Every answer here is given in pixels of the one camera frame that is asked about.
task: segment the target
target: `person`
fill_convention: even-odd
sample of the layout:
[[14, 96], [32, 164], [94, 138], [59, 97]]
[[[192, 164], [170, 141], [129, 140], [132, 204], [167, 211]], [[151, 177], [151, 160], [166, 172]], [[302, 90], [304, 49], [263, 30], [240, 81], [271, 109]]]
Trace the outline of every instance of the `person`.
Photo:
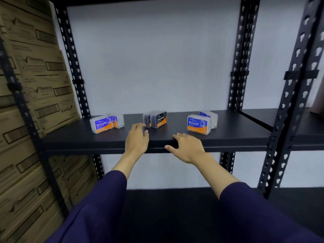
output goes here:
[[[119, 162], [72, 209], [46, 243], [117, 242], [127, 180], [148, 147], [149, 134], [147, 130], [143, 133], [143, 127], [143, 123], [132, 126]], [[199, 139], [179, 133], [173, 137], [179, 148], [165, 148], [183, 162], [195, 165], [219, 199], [225, 242], [324, 242], [222, 168], [205, 152]]]

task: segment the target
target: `shelf board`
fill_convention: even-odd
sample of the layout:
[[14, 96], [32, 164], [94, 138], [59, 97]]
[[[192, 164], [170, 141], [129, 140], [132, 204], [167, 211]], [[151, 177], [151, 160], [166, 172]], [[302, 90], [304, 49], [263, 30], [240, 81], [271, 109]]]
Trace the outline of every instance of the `shelf board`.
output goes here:
[[[261, 126], [267, 125], [272, 128], [277, 109], [244, 109], [242, 114], [249, 119], [256, 119], [256, 122], [261, 122]], [[291, 147], [291, 151], [307, 150], [324, 150], [324, 120], [317, 114], [309, 112], [309, 109], [304, 111], [294, 138], [294, 145]]]
[[[267, 149], [270, 131], [237, 112], [230, 110], [213, 112], [218, 114], [218, 126], [209, 135], [187, 131], [187, 116], [198, 112], [168, 113], [167, 124], [158, 129], [148, 128], [150, 142], [147, 153], [167, 153], [165, 145], [177, 148], [178, 143], [172, 135], [178, 132], [199, 138], [207, 152]], [[89, 120], [80, 119], [46, 136], [43, 139], [43, 146], [50, 155], [122, 154], [128, 131], [132, 124], [143, 121], [142, 114], [126, 114], [124, 121], [124, 128], [94, 134]]]
[[123, 2], [135, 2], [135, 1], [148, 1], [148, 0], [49, 0], [55, 5], [61, 5], [63, 7], [69, 6], [81, 6], [103, 3], [123, 3]]

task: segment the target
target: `shelving unit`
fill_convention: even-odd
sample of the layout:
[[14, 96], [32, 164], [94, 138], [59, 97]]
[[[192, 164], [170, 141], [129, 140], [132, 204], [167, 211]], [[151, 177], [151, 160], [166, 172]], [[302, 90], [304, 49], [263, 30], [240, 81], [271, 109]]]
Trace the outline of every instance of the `shelving unit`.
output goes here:
[[[67, 6], [113, 3], [140, 0], [50, 0], [55, 4], [56, 14], [65, 45], [72, 81], [78, 94], [78, 103], [83, 119], [65, 126], [34, 142], [40, 154], [50, 155], [81, 155], [93, 156], [99, 179], [103, 177], [100, 154], [121, 154], [124, 152], [124, 142], [131, 125], [142, 122], [141, 114], [125, 115], [125, 128], [113, 129], [99, 135], [92, 133], [89, 118], [91, 116], [85, 88], [91, 87], [83, 79], [79, 67], [76, 47], [72, 36]], [[324, 0], [308, 0], [301, 19], [300, 29], [296, 39], [291, 64], [285, 75], [285, 87], [282, 92], [279, 109], [243, 109], [245, 85], [249, 75], [249, 59], [252, 52], [253, 34], [256, 29], [258, 7], [260, 0], [241, 0], [240, 16], [237, 26], [237, 40], [233, 58], [233, 70], [230, 77], [228, 108], [215, 111], [219, 115], [218, 127], [209, 135], [203, 136], [190, 132], [201, 139], [207, 152], [222, 152], [220, 163], [232, 173], [236, 151], [266, 151], [258, 191], [268, 198], [273, 188], [280, 186], [284, 174], [282, 164], [287, 163], [290, 151], [324, 150], [324, 121], [305, 110], [308, 98], [303, 92], [310, 91], [312, 79], [316, 78], [318, 62], [324, 47], [320, 34], [324, 32], [323, 12]], [[8, 58], [1, 48], [2, 68], [9, 66]], [[6, 72], [8, 82], [12, 72]], [[18, 106], [25, 104], [19, 86], [14, 88], [20, 93], [15, 97]], [[26, 104], [21, 110], [24, 115]], [[186, 118], [195, 112], [168, 113], [168, 123], [159, 129], [149, 129], [150, 142], [148, 153], [166, 153], [164, 145], [177, 147], [172, 134], [187, 133]], [[25, 119], [30, 124], [31, 118]]]

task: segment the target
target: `white wall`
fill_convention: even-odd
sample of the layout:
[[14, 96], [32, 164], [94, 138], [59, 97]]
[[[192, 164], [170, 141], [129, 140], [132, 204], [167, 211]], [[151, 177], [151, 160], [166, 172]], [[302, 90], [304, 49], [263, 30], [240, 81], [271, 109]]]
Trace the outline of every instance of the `white wall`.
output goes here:
[[[244, 108], [277, 108], [305, 1], [261, 0]], [[91, 114], [226, 109], [239, 6], [240, 0], [152, 0], [69, 7]], [[293, 152], [281, 186], [323, 186], [321, 154]], [[264, 157], [236, 153], [233, 174], [256, 187]], [[119, 158], [102, 155], [105, 171]], [[205, 186], [193, 166], [171, 154], [144, 154], [128, 182], [143, 189]]]

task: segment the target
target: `purple sleeve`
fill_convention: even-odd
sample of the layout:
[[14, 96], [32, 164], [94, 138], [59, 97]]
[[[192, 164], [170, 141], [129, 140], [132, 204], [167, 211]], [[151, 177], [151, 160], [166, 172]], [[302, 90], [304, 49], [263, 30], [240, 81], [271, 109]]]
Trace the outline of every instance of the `purple sleeve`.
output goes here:
[[108, 172], [46, 243], [115, 242], [126, 187], [121, 171]]
[[290, 220], [245, 183], [236, 182], [227, 186], [219, 201], [226, 243], [324, 242]]

